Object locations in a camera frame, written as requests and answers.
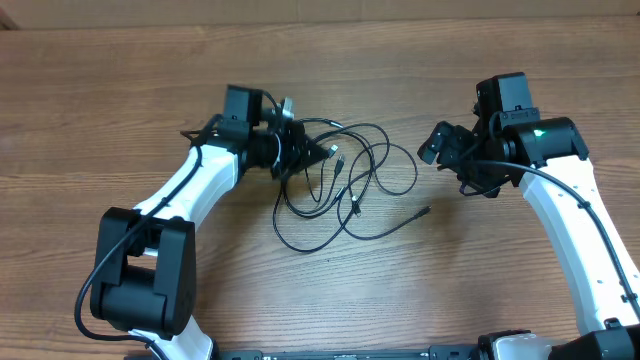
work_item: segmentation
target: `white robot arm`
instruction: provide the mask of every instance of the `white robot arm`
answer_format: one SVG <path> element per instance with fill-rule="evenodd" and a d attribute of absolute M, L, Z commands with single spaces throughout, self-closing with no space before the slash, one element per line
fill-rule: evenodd
<path fill-rule="evenodd" d="M 476 113 L 480 120 L 473 131 L 439 123 L 418 155 L 431 164 L 439 154 L 438 163 L 442 167 L 451 168 L 458 173 L 463 184 L 488 198 L 498 195 L 496 183 L 504 184 L 505 180 L 511 180 L 520 187 L 544 225 L 558 256 L 574 302 L 578 330 L 583 336 L 563 344 L 528 331 L 506 331 L 481 336 L 477 345 L 432 346 L 415 353 L 403 352 L 398 358 L 633 359 L 634 346 L 640 344 L 640 311 L 636 295 L 640 291 L 640 274 L 600 199 L 588 150 L 575 125 L 566 118 L 540 121 L 538 109 L 531 104 L 524 74 L 494 77 L 478 84 L 477 89 L 479 105 Z M 231 92 L 239 94 L 239 97 L 232 98 L 244 99 L 240 102 L 245 105 L 253 103 L 253 100 L 247 100 L 252 95 L 245 96 L 247 91 L 251 94 L 250 90 L 245 90 L 231 87 Z M 283 124 L 292 124 L 284 120 L 285 114 L 290 119 L 293 117 L 290 104 L 285 100 L 275 106 L 276 109 L 270 111 L 275 115 L 270 126 L 274 124 L 275 128 L 281 128 Z M 235 115 L 227 113 L 227 108 L 234 108 L 233 103 L 227 101 L 222 118 L 237 120 Z M 243 120 L 255 125 L 250 117 L 245 116 Z M 283 143 L 307 144 L 307 141 L 284 138 L 285 133 L 295 131 L 270 132 L 258 137 L 261 139 L 258 145 L 243 140 L 240 141 L 242 146 L 238 146 L 238 139 L 243 137 L 237 135 L 248 134 L 247 124 L 230 121 L 221 130 L 206 142 L 195 141 L 185 164 L 151 198 L 138 204 L 134 210 L 111 209 L 101 223 L 96 264 L 105 258 L 122 233 L 139 221 L 141 215 L 154 214 L 145 240 L 138 246 L 132 245 L 128 252 L 134 256 L 157 256 L 156 274 L 137 275 L 140 270 L 127 267 L 127 253 L 121 251 L 114 256 L 116 261 L 112 261 L 111 267 L 102 271 L 102 275 L 93 282 L 91 310 L 95 317 L 109 321 L 116 329 L 128 331 L 135 339 L 142 338 L 153 344 L 154 354 L 163 359 L 219 358 L 215 341 L 199 329 L 191 316 L 195 297 L 193 237 L 218 199 L 235 186 L 249 167 L 270 167 L 274 178 L 287 177 L 326 156 L 326 151 L 315 144 L 312 146 L 316 147 L 302 149 L 293 157 L 283 154 Z M 300 154 L 309 154 L 309 157 L 301 158 Z M 158 204 L 167 199 L 198 162 L 200 166 L 188 184 L 155 212 Z M 541 177 L 540 173 L 550 175 L 568 188 L 559 187 L 548 176 Z M 577 201 L 576 194 L 586 202 Z M 599 223 L 589 216 L 585 206 L 593 210 Z M 141 285 L 141 279 L 152 275 L 155 275 L 152 285 Z M 126 301 L 134 298 L 143 304 L 142 308 Z M 154 312 L 153 304 L 157 301 L 160 305 Z M 282 354 L 278 358 L 393 360 L 394 356 L 348 352 L 347 355 Z"/>

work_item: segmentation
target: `cable connector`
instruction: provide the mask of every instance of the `cable connector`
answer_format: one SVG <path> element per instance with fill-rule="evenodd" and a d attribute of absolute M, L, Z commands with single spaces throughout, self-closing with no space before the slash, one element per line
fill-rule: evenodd
<path fill-rule="evenodd" d="M 336 168 L 333 170 L 334 178 L 337 178 L 338 175 L 340 175 L 340 172 L 342 171 L 343 166 L 344 166 L 344 154 L 340 154 L 340 157 L 338 158 L 338 162 L 336 163 Z"/>
<path fill-rule="evenodd" d="M 336 151 L 338 151 L 338 145 L 336 144 L 331 145 L 331 147 L 329 148 L 329 159 L 333 157 Z"/>
<path fill-rule="evenodd" d="M 424 208 L 424 209 L 422 209 L 422 210 L 418 211 L 418 212 L 413 216 L 413 218 L 414 218 L 414 219 L 417 219 L 417 218 L 419 218 L 419 217 L 425 216 L 425 215 L 427 215 L 430 211 L 431 211 L 431 206 L 427 206 L 426 208 Z"/>
<path fill-rule="evenodd" d="M 360 217 L 362 215 L 360 205 L 358 204 L 358 197 L 355 195 L 351 197 L 351 208 L 353 209 L 353 213 L 356 214 L 357 217 Z"/>
<path fill-rule="evenodd" d="M 338 201 L 338 200 L 342 199 L 342 196 L 344 195 L 346 190 L 347 190 L 347 188 L 345 188 L 344 186 L 341 187 L 340 190 L 338 190 L 338 193 L 336 194 L 336 197 L 333 200 L 334 201 Z"/>

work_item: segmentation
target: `black cable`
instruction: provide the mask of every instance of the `black cable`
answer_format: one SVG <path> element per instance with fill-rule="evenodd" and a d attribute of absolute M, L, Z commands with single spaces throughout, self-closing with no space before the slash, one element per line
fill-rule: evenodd
<path fill-rule="evenodd" d="M 311 180 L 309 180 L 309 171 L 306 168 L 304 169 L 304 177 L 307 181 L 307 185 L 309 186 L 309 194 L 311 194 L 311 198 L 315 203 L 320 203 L 320 201 L 322 201 L 322 190 L 324 186 L 324 165 L 326 164 L 326 162 L 326 159 L 322 160 L 322 166 L 320 167 L 320 195 L 318 195 L 317 199 L 313 194 L 313 187 L 311 186 Z"/>
<path fill-rule="evenodd" d="M 342 231 L 345 231 L 346 233 L 348 233 L 352 237 L 354 237 L 356 239 L 359 239 L 359 240 L 379 239 L 379 238 L 382 238 L 384 236 L 387 236 L 387 235 L 399 230 L 403 226 L 407 225 L 408 223 L 412 222 L 413 220 L 415 220 L 415 219 L 417 219 L 417 218 L 419 218 L 419 217 L 421 217 L 421 216 L 423 216 L 423 215 L 425 215 L 425 214 L 427 214 L 429 212 L 429 210 L 431 209 L 430 207 L 424 208 L 424 209 L 420 210 L 418 213 L 416 213 L 414 216 L 412 216 L 409 219 L 403 221 L 402 223 L 396 225 L 392 229 L 389 229 L 389 230 L 387 230 L 387 231 L 385 231 L 385 232 L 383 232 L 381 234 L 375 235 L 375 236 L 369 236 L 369 237 L 359 236 L 359 235 L 356 235 L 353 232 L 349 231 L 346 228 L 346 226 L 349 223 L 349 221 L 353 218 L 353 215 L 356 213 L 356 209 L 359 211 L 359 204 L 361 203 L 362 199 L 364 198 L 364 194 L 366 193 L 372 178 L 375 179 L 376 184 L 380 187 L 380 189 L 384 193 L 386 193 L 388 195 L 392 195 L 392 196 L 404 195 L 404 194 L 408 193 L 409 191 L 411 191 L 411 189 L 416 184 L 417 177 L 418 177 L 417 164 L 416 164 L 415 160 L 413 159 L 413 156 L 411 155 L 411 153 L 409 153 L 406 149 L 402 148 L 401 146 L 391 143 L 389 141 L 389 136 L 387 135 L 387 133 L 384 131 L 384 129 L 382 129 L 378 125 L 369 124 L 369 123 L 363 123 L 363 124 L 355 124 L 355 125 L 351 125 L 351 126 L 346 126 L 345 127 L 342 124 L 340 124 L 339 122 L 332 121 L 332 120 L 329 120 L 329 119 L 324 119 L 324 118 L 306 118 L 306 119 L 301 119 L 299 121 L 301 121 L 303 123 L 307 123 L 307 122 L 324 123 L 326 125 L 338 128 L 337 130 L 329 131 L 329 132 L 326 132 L 326 133 L 318 135 L 315 139 L 313 139 L 315 142 L 321 142 L 321 141 L 329 139 L 329 138 L 331 138 L 333 136 L 344 135 L 344 136 L 352 137 L 355 140 L 357 140 L 360 143 L 360 145 L 362 146 L 363 150 L 360 151 L 360 153 L 354 158 L 354 160 L 353 160 L 353 162 L 351 164 L 351 169 L 349 171 L 349 177 L 348 177 L 347 185 L 344 188 L 342 188 L 340 192 L 338 192 L 337 196 L 330 203 L 328 201 L 329 201 L 329 199 L 331 198 L 331 195 L 332 195 L 333 184 L 332 184 L 331 190 L 329 191 L 329 193 L 327 195 L 327 199 L 325 199 L 325 202 L 323 203 L 323 205 L 318 206 L 315 209 L 313 209 L 311 211 L 308 211 L 308 212 L 299 210 L 293 204 L 291 204 L 291 202 L 289 201 L 289 198 L 287 196 L 287 183 L 284 182 L 281 185 L 280 193 L 278 194 L 278 197 L 276 199 L 276 203 L 275 203 L 274 209 L 273 209 L 272 222 L 273 222 L 273 227 L 274 227 L 274 231 L 276 233 L 276 236 L 278 236 L 280 241 L 285 246 L 287 246 L 289 249 L 297 251 L 297 252 L 301 252 L 301 253 L 316 252 L 318 250 L 323 249 L 327 245 L 329 245 Z M 372 127 L 374 129 L 378 130 L 384 136 L 385 142 L 376 143 L 376 144 L 372 145 L 365 136 L 363 136 L 362 134 L 359 134 L 357 132 L 352 131 L 354 128 L 358 128 L 358 127 Z M 378 146 L 386 146 L 386 151 L 385 151 L 385 154 L 382 157 L 382 159 L 379 162 L 376 162 L 375 155 L 373 154 L 373 148 L 378 147 Z M 415 172 L 414 180 L 413 180 L 412 184 L 408 187 L 408 189 L 406 189 L 406 190 L 404 190 L 402 192 L 393 192 L 393 191 L 390 191 L 389 189 L 387 189 L 384 185 L 381 184 L 380 179 L 379 179 L 378 174 L 377 174 L 377 170 L 386 161 L 386 159 L 387 159 L 387 157 L 389 155 L 389 151 L 390 151 L 391 147 L 396 147 L 396 148 L 402 150 L 405 154 L 407 154 L 407 156 L 411 160 L 411 162 L 413 164 L 413 167 L 414 167 L 414 172 Z M 369 169 L 354 177 L 353 173 L 354 173 L 355 164 L 359 160 L 359 158 L 364 154 L 367 154 L 367 156 L 369 157 Z M 356 182 L 358 182 L 359 180 L 363 179 L 364 177 L 367 177 L 366 178 L 366 182 L 363 185 L 363 188 L 360 191 L 359 196 L 357 196 L 355 201 L 352 201 L 351 210 L 349 211 L 349 213 L 347 214 L 347 216 L 345 217 L 345 219 L 343 221 L 342 218 L 340 217 L 340 204 L 341 204 L 341 202 L 342 202 L 342 200 L 344 198 L 345 192 L 349 191 L 349 196 L 353 200 L 353 198 L 354 198 L 354 196 L 353 196 L 353 185 Z M 336 178 L 337 178 L 337 175 L 334 176 L 333 182 L 335 182 Z M 326 240 L 320 246 L 317 246 L 317 247 L 312 248 L 312 249 L 300 249 L 300 248 L 297 248 L 297 247 L 289 244 L 284 239 L 284 237 L 282 236 L 282 234 L 280 233 L 280 231 L 278 230 L 278 227 L 277 227 L 276 215 L 277 215 L 277 210 L 278 210 L 278 207 L 279 207 L 279 204 L 280 204 L 280 200 L 282 198 L 284 198 L 285 204 L 287 205 L 287 207 L 289 208 L 289 210 L 291 212 L 293 212 L 294 214 L 296 214 L 298 216 L 301 216 L 303 218 L 307 218 L 307 219 L 317 218 L 318 216 L 320 216 L 322 214 L 325 214 L 334 205 L 337 204 L 338 205 L 337 206 L 338 222 L 340 224 L 340 227 L 338 228 L 338 230 L 336 230 L 336 232 L 333 233 L 333 235 L 331 235 L 331 237 L 329 237 L 328 240 Z"/>
<path fill-rule="evenodd" d="M 356 134 L 356 133 L 353 133 L 353 132 L 349 131 L 349 130 L 348 130 L 348 128 L 342 128 L 342 129 L 340 129 L 339 131 L 340 131 L 340 132 L 339 132 L 337 135 L 347 135 L 347 136 L 350 136 L 350 137 L 352 137 L 352 138 L 354 138 L 354 139 L 358 140 L 358 142 L 360 142 L 360 144 L 362 145 L 362 147 L 363 147 L 363 148 L 365 148 L 365 149 L 367 149 L 367 148 L 369 148 L 369 147 L 370 147 L 370 144 L 369 144 L 369 141 L 368 141 L 368 140 L 366 140 L 366 139 L 364 139 L 364 138 L 361 138 L 361 136 L 359 136 L 359 134 Z M 370 152 L 370 151 L 369 151 L 367 154 L 369 155 L 370 166 L 373 166 L 373 165 L 371 165 L 371 164 L 375 161 L 374 155 L 373 155 L 373 153 L 372 153 L 372 152 Z M 367 181 L 366 181 L 366 183 L 365 183 L 365 187 L 364 187 L 364 189 L 363 189 L 363 194 L 364 194 L 364 192 L 367 190 L 367 187 L 369 186 L 369 183 L 371 182 L 371 178 L 372 178 L 372 175 L 371 175 L 371 174 L 369 174 L 369 177 L 367 178 Z M 334 185 L 335 185 L 335 181 L 336 181 L 336 180 L 337 180 L 337 174 L 335 174 L 335 175 L 334 175 L 333 182 L 332 182 L 332 184 L 331 184 L 331 189 L 329 190 L 329 193 L 327 194 L 327 198 L 325 199 L 324 204 L 322 204 L 322 205 L 321 205 L 321 206 L 319 206 L 319 207 L 316 207 L 315 209 L 313 209 L 313 210 L 311 210 L 311 211 L 303 211 L 303 210 L 297 209 L 293 204 L 291 204 L 291 202 L 290 202 L 290 200 L 289 200 L 288 193 L 287 193 L 287 187 L 286 187 L 287 183 L 285 182 L 285 183 L 283 183 L 283 184 L 282 184 L 282 186 L 283 186 L 282 194 L 283 194 L 283 196 L 284 196 L 285 205 L 287 205 L 287 207 L 289 208 L 289 210 L 290 210 L 292 213 L 294 213 L 294 214 L 296 214 L 296 215 L 298 215 L 298 216 L 300 216 L 300 217 L 304 217 L 304 218 L 308 218 L 308 219 L 317 218 L 317 217 L 319 217 L 319 216 L 321 216 L 321 215 L 325 214 L 327 211 L 329 211 L 329 210 L 331 209 L 331 207 L 333 207 L 333 205 L 335 205 L 335 201 L 334 201 L 334 202 L 332 202 L 332 203 L 329 205 L 329 207 L 328 207 L 328 208 L 325 208 L 325 206 L 328 204 L 328 201 L 329 201 L 329 199 L 331 198 L 331 195 L 332 195 L 332 193 L 333 193 L 333 188 L 334 188 Z M 351 187 L 350 187 L 350 186 L 348 186 L 348 188 L 349 188 L 349 190 L 350 190 L 350 194 L 349 194 L 349 196 L 353 196 L 353 192 L 351 191 Z"/>
<path fill-rule="evenodd" d="M 498 119 L 498 116 L 500 115 L 499 111 L 496 111 L 493 113 L 493 115 L 491 115 L 491 117 L 489 118 L 489 136 L 491 137 L 491 140 L 495 140 L 496 139 L 496 135 L 495 135 L 495 124 L 496 124 L 496 120 Z"/>
<path fill-rule="evenodd" d="M 571 197 L 573 197 L 578 202 L 578 207 L 581 209 L 584 209 L 587 212 L 587 214 L 589 214 L 589 217 L 591 218 L 594 225 L 598 229 L 598 232 L 602 237 L 602 241 L 604 242 L 604 245 L 607 248 L 607 252 L 609 253 L 609 257 L 611 258 L 611 262 L 613 263 L 613 267 L 615 268 L 616 273 L 618 274 L 618 278 L 620 278 L 620 284 L 622 285 L 622 288 L 625 292 L 625 296 L 627 297 L 627 300 L 631 304 L 631 307 L 633 308 L 633 312 L 635 313 L 636 317 L 638 318 L 638 320 L 640 320 L 640 305 L 638 305 L 638 298 L 636 294 L 633 293 L 633 290 L 629 285 L 629 281 L 627 280 L 627 276 L 624 273 L 622 264 L 620 264 L 620 259 L 618 258 L 618 255 L 616 254 L 616 251 L 613 248 L 613 244 L 611 243 L 609 234 L 607 234 L 607 231 L 604 228 L 604 224 L 602 224 L 602 220 L 600 220 L 595 210 L 593 210 L 593 208 L 591 207 L 591 203 L 586 201 L 582 196 L 580 196 L 580 194 L 578 194 L 569 185 L 563 183 L 558 178 L 551 176 L 538 169 L 530 168 L 528 166 L 508 163 L 503 161 L 493 161 L 493 160 L 465 161 L 465 162 L 462 162 L 461 164 L 458 164 L 458 166 L 459 165 L 501 166 L 506 168 L 522 170 L 546 179 L 547 181 L 551 182 L 555 186 L 559 187 L 560 189 L 566 191 L 569 195 L 571 195 Z"/>
<path fill-rule="evenodd" d="M 276 115 L 278 116 L 278 119 L 281 118 L 281 116 L 282 116 L 282 108 L 280 107 L 280 105 L 278 105 L 278 103 L 276 102 L 276 99 L 274 99 L 273 96 L 271 96 L 271 94 L 268 91 L 262 90 L 262 94 L 267 99 L 269 99 L 269 101 L 273 105 L 273 108 L 276 111 Z"/>
<path fill-rule="evenodd" d="M 385 143 L 377 143 L 377 144 L 373 144 L 371 145 L 371 148 L 374 148 L 376 146 L 381 146 L 381 145 L 385 145 Z M 375 177 L 377 180 L 377 184 L 380 187 L 380 189 L 387 193 L 388 195 L 392 195 L 392 196 L 401 196 L 401 195 L 405 195 L 406 193 L 408 193 L 409 191 L 411 191 L 413 189 L 413 187 L 416 185 L 416 182 L 418 181 L 418 165 L 416 164 L 416 161 L 413 159 L 413 156 L 411 156 L 411 153 L 409 153 L 409 151 L 407 151 L 405 148 L 403 148 L 400 145 L 396 145 L 394 143 L 389 143 L 389 145 L 400 149 L 401 151 L 403 151 L 407 157 L 411 160 L 411 163 L 413 164 L 413 168 L 414 168 L 414 178 L 413 178 L 413 182 L 411 183 L 411 185 L 404 191 L 401 192 L 393 192 L 390 191 L 389 189 L 385 188 L 380 181 L 378 180 L 378 176 L 377 173 L 375 173 Z M 363 154 L 364 152 L 360 152 L 360 154 L 358 154 L 358 156 L 356 156 L 352 166 L 351 166 L 351 170 L 349 171 L 349 182 L 351 182 L 351 174 L 353 172 L 353 168 L 355 165 L 355 162 L 358 160 L 358 158 Z M 340 222 L 340 224 L 342 225 L 342 219 L 340 218 L 340 204 L 342 203 L 341 201 L 342 199 L 340 199 L 340 201 L 338 201 L 338 221 Z M 405 225 L 409 224 L 410 222 L 420 218 L 421 216 L 426 215 L 427 213 L 429 213 L 429 211 L 431 210 L 431 207 L 426 207 L 422 210 L 420 210 L 419 212 L 417 212 L 414 216 L 406 219 L 405 221 L 401 222 L 400 224 L 394 226 L 393 228 L 378 234 L 378 235 L 374 235 L 374 236 L 360 236 L 360 235 L 356 235 L 353 232 L 351 232 L 349 229 L 346 228 L 346 224 L 344 224 L 344 232 L 346 232 L 347 234 L 349 234 L 351 237 L 358 239 L 358 240 L 376 240 L 376 239 L 380 239 L 383 238 L 387 235 L 390 235 L 398 230 L 400 230 L 402 227 L 404 227 Z"/>
<path fill-rule="evenodd" d="M 207 125 L 205 125 L 203 130 L 198 132 L 198 134 L 200 135 L 195 139 L 190 135 L 193 132 L 181 132 L 181 134 L 187 137 L 188 139 L 190 139 L 192 143 L 196 142 L 196 140 L 201 141 L 201 139 L 199 139 L 200 136 L 208 135 L 208 134 L 204 134 L 204 132 L 210 131 L 210 129 L 213 128 L 215 123 L 217 123 L 220 120 L 220 118 L 221 118 L 220 115 L 216 115 L 213 118 L 211 118 L 211 120 L 209 120 L 209 122 L 207 123 Z M 115 254 L 118 250 L 120 250 L 120 248 L 122 248 L 125 245 L 127 245 L 128 247 L 130 245 L 129 240 L 133 236 L 137 235 L 138 232 L 144 228 L 144 226 L 149 222 L 149 220 L 153 218 L 155 214 L 157 214 L 160 210 L 162 210 L 162 208 L 164 208 L 169 202 L 171 202 L 171 200 L 182 190 L 182 188 L 184 188 L 187 185 L 187 183 L 189 183 L 189 181 L 196 174 L 196 172 L 198 171 L 198 168 L 202 165 L 202 149 L 200 149 L 200 145 L 194 145 L 194 147 L 196 149 L 198 157 L 196 159 L 196 162 L 193 165 L 193 168 L 191 169 L 191 171 L 189 171 L 187 176 L 185 176 L 185 178 L 182 179 L 182 181 L 173 190 L 171 190 L 171 192 L 167 196 L 162 198 L 162 200 L 158 203 L 158 205 L 156 205 L 153 209 L 151 209 L 151 211 L 149 211 L 147 214 L 142 216 L 140 220 L 122 236 L 120 241 L 118 241 L 116 245 L 114 245 L 113 248 L 109 250 L 109 252 L 104 256 L 104 258 L 100 261 L 100 263 L 98 263 L 98 265 L 96 265 L 96 267 L 93 268 L 93 270 L 91 271 L 87 279 L 84 281 L 84 284 L 82 285 L 82 287 L 80 288 L 80 292 L 78 293 L 78 297 L 76 298 L 76 303 L 74 306 L 74 320 L 75 320 L 76 326 L 78 327 L 78 330 L 80 330 L 80 332 L 84 336 L 90 339 L 100 340 L 100 341 L 127 341 L 127 340 L 140 341 L 142 343 L 145 343 L 148 347 L 151 347 L 160 359 L 167 360 L 166 355 L 164 354 L 162 349 L 160 349 L 158 344 L 156 344 L 153 340 L 148 339 L 144 336 L 102 335 L 102 334 L 96 334 L 90 331 L 89 329 L 87 329 L 87 327 L 82 322 L 82 303 L 84 302 L 84 298 L 86 297 L 89 291 L 89 287 L 92 285 L 96 276 L 104 268 L 107 261 L 111 259 L 113 254 Z"/>
<path fill-rule="evenodd" d="M 496 190 L 498 190 L 502 185 L 508 183 L 509 181 L 511 181 L 511 177 L 510 176 L 506 176 L 504 179 L 500 180 L 496 185 L 489 187 L 487 189 L 484 190 L 478 190 L 478 191 L 474 191 L 474 192 L 470 192 L 470 193 L 466 193 L 464 192 L 465 187 L 467 186 L 466 183 L 463 183 L 462 186 L 460 186 L 460 194 L 464 195 L 464 196 L 478 196 L 478 195 L 486 195 L 489 193 L 492 193 Z"/>
<path fill-rule="evenodd" d="M 348 131 L 350 127 L 343 127 L 340 130 L 337 130 L 336 134 L 338 133 L 345 133 L 346 131 Z M 365 151 L 367 152 L 367 155 L 369 156 L 369 164 L 370 164 L 370 168 L 374 169 L 375 168 L 375 164 L 373 163 L 373 154 L 372 152 L 369 150 L 369 148 L 367 147 L 366 143 L 357 138 L 356 138 L 361 145 L 363 146 L 363 148 L 365 149 Z M 371 181 L 372 178 L 372 172 L 369 172 L 369 177 L 367 179 L 367 183 L 369 181 Z M 362 193 L 360 194 L 360 196 L 364 195 L 364 192 L 366 191 L 366 188 L 363 189 Z M 327 245 L 329 245 L 338 235 L 340 235 L 340 233 L 342 232 L 342 230 L 344 229 L 344 227 L 346 226 L 346 224 L 349 222 L 349 220 L 351 220 L 351 217 L 354 214 L 354 210 L 352 209 L 349 214 L 347 215 L 347 217 L 345 218 L 345 221 L 343 224 L 340 225 L 340 228 L 338 228 L 338 230 L 336 230 L 335 233 L 333 233 L 333 235 L 331 235 L 329 237 L 329 239 L 327 239 L 324 243 L 322 243 L 321 245 L 315 247 L 315 248 L 311 248 L 311 249 L 301 249 L 301 248 L 297 248 L 291 244 L 289 244 L 284 237 L 282 236 L 282 234 L 280 234 L 280 231 L 278 230 L 278 225 L 277 225 L 277 221 L 276 221 L 276 216 L 278 213 L 278 207 L 280 204 L 280 199 L 285 195 L 286 192 L 286 182 L 282 184 L 282 186 L 280 187 L 280 193 L 278 194 L 278 197 L 276 198 L 276 203 L 273 206 L 273 216 L 272 216 L 272 224 L 273 224 L 273 230 L 276 233 L 276 236 L 278 237 L 278 239 L 280 239 L 280 241 L 289 249 L 299 252 L 299 253 L 303 253 L 303 254 L 310 254 L 310 253 L 314 253 L 316 251 L 322 250 L 323 248 L 325 248 Z M 342 197 L 344 196 L 344 191 L 340 191 L 337 195 L 337 197 L 334 199 L 334 201 L 332 201 L 331 206 L 332 207 L 336 201 L 339 201 L 340 199 L 342 199 Z"/>
<path fill-rule="evenodd" d="M 469 156 L 472 152 L 474 152 L 478 147 L 480 147 L 481 144 L 484 143 L 485 139 L 487 138 L 487 135 L 489 135 L 489 133 L 485 132 L 484 134 L 480 135 L 478 138 L 478 141 L 476 141 L 475 144 L 471 145 L 467 150 L 465 150 L 465 152 L 463 152 L 459 159 L 460 160 L 464 160 L 467 158 L 467 156 Z"/>

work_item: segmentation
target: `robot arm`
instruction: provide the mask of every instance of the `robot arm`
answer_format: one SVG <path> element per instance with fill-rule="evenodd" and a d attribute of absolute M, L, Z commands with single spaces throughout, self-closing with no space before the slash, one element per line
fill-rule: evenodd
<path fill-rule="evenodd" d="M 503 360 L 571 358 L 567 354 L 586 358 L 576 354 L 586 356 L 594 349 L 607 358 L 625 358 L 640 329 L 640 275 L 600 199 L 589 152 L 576 126 L 567 118 L 541 121 L 522 73 L 496 76 L 476 89 L 474 113 L 479 120 L 473 130 L 441 122 L 418 155 L 429 164 L 437 156 L 440 169 L 456 172 L 463 183 L 461 192 L 470 186 L 477 194 L 495 198 L 500 191 L 496 184 L 511 181 L 520 187 L 558 256 L 583 335 L 552 348 L 559 343 L 510 331 L 480 337 L 479 351 Z M 524 171 L 529 169 L 568 187 Z M 584 207 L 593 210 L 605 236 Z"/>
<path fill-rule="evenodd" d="M 169 220 L 175 216 L 185 221 L 192 221 L 197 231 L 213 205 L 220 197 L 231 190 L 238 182 L 238 155 L 226 148 L 202 145 L 202 165 L 189 184 L 180 191 L 156 215 L 156 218 Z M 136 205 L 141 215 L 151 209 L 167 196 L 184 179 L 197 160 L 195 148 L 189 150 L 189 156 L 182 167 L 149 199 Z"/>
<path fill-rule="evenodd" d="M 274 108 L 262 109 L 263 95 Z M 262 121 L 267 130 L 254 130 Z M 158 192 L 132 210 L 105 213 L 96 249 L 96 268 L 103 266 L 91 282 L 93 316 L 150 340 L 154 353 L 168 359 L 205 360 L 214 354 L 215 343 L 191 314 L 195 232 L 215 203 L 249 168 L 268 168 L 274 179 L 286 180 L 329 155 L 293 121 L 290 99 L 276 104 L 261 90 L 229 86 L 224 114 L 197 133 L 189 136 L 187 160 Z M 133 228 L 141 229 L 131 234 Z M 127 236 L 132 240 L 117 248 Z M 128 265 L 128 256 L 142 255 L 157 256 L 156 268 Z"/>
<path fill-rule="evenodd" d="M 627 276 L 633 293 L 640 293 L 638 269 L 631 260 L 607 210 L 600 199 L 589 159 L 567 156 L 547 160 L 540 169 L 570 185 L 591 203 L 602 221 L 613 250 Z M 531 204 L 551 240 L 576 311 L 581 335 L 605 330 L 607 321 L 618 319 L 623 326 L 638 323 L 610 254 L 595 224 L 573 198 L 556 185 L 533 174 L 520 182 L 524 198 Z"/>

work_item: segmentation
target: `tabletop surface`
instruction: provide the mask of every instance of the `tabletop surface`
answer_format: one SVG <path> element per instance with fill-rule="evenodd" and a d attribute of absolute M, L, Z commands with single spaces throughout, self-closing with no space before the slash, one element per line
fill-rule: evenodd
<path fill-rule="evenodd" d="M 221 112 L 226 84 L 291 96 L 298 117 L 378 124 L 415 154 L 437 122 L 475 123 L 477 82 L 515 71 L 544 118 L 577 124 L 639 262 L 638 17 L 0 32 L 1 357 L 142 349 L 86 339 L 73 323 L 100 217 L 135 206 L 179 168 L 188 144 L 178 131 Z M 349 165 L 358 147 L 339 144 Z M 403 189 L 412 169 L 392 150 L 379 173 Z M 423 348 L 511 328 L 577 336 L 566 280 L 520 191 L 464 198 L 453 173 L 418 171 L 408 195 L 373 186 L 349 226 L 376 234 L 426 205 L 430 214 L 380 240 L 342 234 L 312 255 L 278 241 L 278 184 L 249 171 L 196 237 L 201 328 L 222 349 L 267 351 Z M 291 187 L 311 206 L 302 177 Z M 282 210 L 278 221 L 301 247 L 337 227 L 335 214 L 303 221 Z M 85 305 L 91 329 L 114 333 Z"/>

